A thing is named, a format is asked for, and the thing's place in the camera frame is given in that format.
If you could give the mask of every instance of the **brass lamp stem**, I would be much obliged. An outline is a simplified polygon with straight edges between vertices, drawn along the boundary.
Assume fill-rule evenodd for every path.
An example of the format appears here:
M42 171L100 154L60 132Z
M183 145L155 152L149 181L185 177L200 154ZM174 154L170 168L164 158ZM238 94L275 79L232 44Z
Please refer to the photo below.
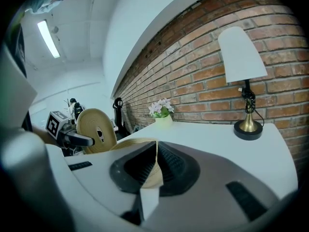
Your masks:
M246 132L253 132L257 130L257 125L253 121L252 113L246 115L245 120L241 122L239 128Z

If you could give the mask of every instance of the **white table lamp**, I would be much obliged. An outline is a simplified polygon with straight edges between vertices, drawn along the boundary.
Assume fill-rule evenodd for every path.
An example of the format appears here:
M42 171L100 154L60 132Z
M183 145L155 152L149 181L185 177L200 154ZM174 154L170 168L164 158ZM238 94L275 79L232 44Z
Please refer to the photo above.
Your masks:
M257 111L255 94L250 90L249 79L267 75L264 63L252 41L240 27L224 30L219 35L218 42L225 66L226 82L245 81L241 95L246 101L247 115L245 120L238 121L234 125L234 132L244 140L258 139L262 134L263 126L252 117L252 113Z

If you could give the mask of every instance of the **flower pot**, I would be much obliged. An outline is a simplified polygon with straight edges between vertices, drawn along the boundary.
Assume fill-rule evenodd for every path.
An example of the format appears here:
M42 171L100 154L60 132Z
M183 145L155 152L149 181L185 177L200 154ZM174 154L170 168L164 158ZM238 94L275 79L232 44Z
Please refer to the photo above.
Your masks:
M173 119L170 115L164 118L155 118L155 124L159 128L169 128L173 124Z

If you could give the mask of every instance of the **white wall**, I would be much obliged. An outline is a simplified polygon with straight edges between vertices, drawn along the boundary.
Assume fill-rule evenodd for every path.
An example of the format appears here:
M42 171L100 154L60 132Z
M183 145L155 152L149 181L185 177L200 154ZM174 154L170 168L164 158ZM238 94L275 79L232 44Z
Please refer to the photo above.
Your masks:
M58 110L69 115L64 100L70 98L75 98L86 108L98 108L110 118L114 117L100 60L37 71L27 67L27 75L38 92L29 109L31 122L38 127L45 127L50 111Z
M134 59L154 35L196 1L118 1L103 51L103 69L109 95L114 94Z

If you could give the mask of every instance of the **brick wall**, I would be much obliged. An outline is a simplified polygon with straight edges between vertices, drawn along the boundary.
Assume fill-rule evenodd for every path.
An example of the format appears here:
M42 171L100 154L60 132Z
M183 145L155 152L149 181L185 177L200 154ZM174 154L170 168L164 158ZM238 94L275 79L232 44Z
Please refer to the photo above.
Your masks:
M131 131L153 123L148 106L164 97L172 98L174 121L243 119L243 83L225 82L217 41L231 26L242 27L262 57L268 76L251 80L257 111L280 130L301 178L309 161L309 51L280 0L201 0L174 18L142 50L116 92L124 121Z

